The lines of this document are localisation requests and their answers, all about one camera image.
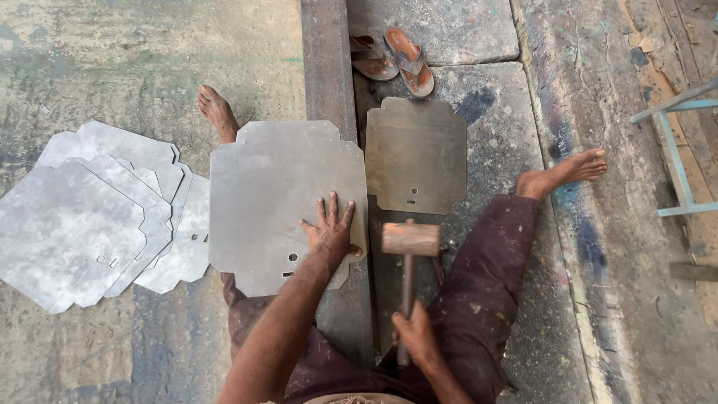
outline hand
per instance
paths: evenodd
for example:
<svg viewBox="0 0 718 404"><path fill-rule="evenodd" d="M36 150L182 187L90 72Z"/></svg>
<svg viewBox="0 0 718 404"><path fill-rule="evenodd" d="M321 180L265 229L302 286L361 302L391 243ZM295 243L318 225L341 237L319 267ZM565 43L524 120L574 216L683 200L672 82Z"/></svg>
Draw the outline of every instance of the hand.
<svg viewBox="0 0 718 404"><path fill-rule="evenodd" d="M419 299L414 301L411 318L406 318L402 313L394 313L391 322L396 328L396 332L392 334L394 345L401 339L416 366L423 369L441 358L429 314Z"/></svg>
<svg viewBox="0 0 718 404"><path fill-rule="evenodd" d="M302 228L309 234L309 250L326 252L331 257L339 259L339 262L347 254L361 256L361 249L354 244L349 244L355 207L354 201L349 201L344 215L339 219L337 193L332 191L329 194L329 217L327 217L324 199L319 198L317 201L317 224L313 226L304 219L299 221Z"/></svg>

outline wooden mallet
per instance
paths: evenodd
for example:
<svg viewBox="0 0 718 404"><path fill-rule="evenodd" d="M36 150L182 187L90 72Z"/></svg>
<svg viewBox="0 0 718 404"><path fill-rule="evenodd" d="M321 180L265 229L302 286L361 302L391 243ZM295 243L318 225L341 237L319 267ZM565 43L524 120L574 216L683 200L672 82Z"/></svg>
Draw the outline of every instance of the wooden mallet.
<svg viewBox="0 0 718 404"><path fill-rule="evenodd" d="M406 223L385 223L381 232L381 251L404 255L404 283L401 289L401 312L411 318L414 307L414 255L439 256L439 226L416 224L413 219ZM411 357L399 341L396 352L399 365L409 366Z"/></svg>

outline stained concrete floor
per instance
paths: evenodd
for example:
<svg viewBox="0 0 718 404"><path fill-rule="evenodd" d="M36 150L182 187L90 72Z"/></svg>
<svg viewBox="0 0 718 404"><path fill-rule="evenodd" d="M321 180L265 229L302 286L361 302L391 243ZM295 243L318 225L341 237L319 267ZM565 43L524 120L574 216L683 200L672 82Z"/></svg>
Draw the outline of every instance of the stained concrete floor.
<svg viewBox="0 0 718 404"><path fill-rule="evenodd" d="M53 134L92 119L174 142L208 177L218 138L196 111L201 83L241 121L303 119L298 2L0 2L0 196ZM50 316L0 282L0 401L213 402L230 365L221 290L210 269Z"/></svg>

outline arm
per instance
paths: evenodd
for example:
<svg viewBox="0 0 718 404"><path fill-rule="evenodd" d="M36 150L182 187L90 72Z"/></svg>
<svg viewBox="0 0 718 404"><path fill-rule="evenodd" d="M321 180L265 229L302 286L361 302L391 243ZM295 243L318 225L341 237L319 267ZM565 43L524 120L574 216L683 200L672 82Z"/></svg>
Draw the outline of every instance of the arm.
<svg viewBox="0 0 718 404"><path fill-rule="evenodd" d="M424 373L441 404L474 404L444 361L434 338L429 314L418 299L414 301L410 319L401 313L394 313L391 322L411 360Z"/></svg>
<svg viewBox="0 0 718 404"><path fill-rule="evenodd" d="M284 402L284 389L307 342L309 328L329 281L348 253L355 204L339 219L337 194L330 194L329 217L324 200L317 202L317 225L299 223L309 233L309 254L270 303L247 336L230 369L220 404Z"/></svg>

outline brown sandal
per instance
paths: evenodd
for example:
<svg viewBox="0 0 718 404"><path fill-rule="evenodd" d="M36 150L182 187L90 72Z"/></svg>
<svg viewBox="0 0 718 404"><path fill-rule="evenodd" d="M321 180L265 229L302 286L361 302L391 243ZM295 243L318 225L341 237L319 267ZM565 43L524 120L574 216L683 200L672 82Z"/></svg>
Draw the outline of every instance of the brown sandal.
<svg viewBox="0 0 718 404"><path fill-rule="evenodd" d="M411 43L401 28L391 28L384 33L384 42L396 59L406 87L416 97L428 96L434 90L434 75L424 62L424 51Z"/></svg>
<svg viewBox="0 0 718 404"><path fill-rule="evenodd" d="M374 38L369 35L349 35L349 51L352 65L370 80L389 81L399 74L396 65L384 57L384 52L376 47Z"/></svg>

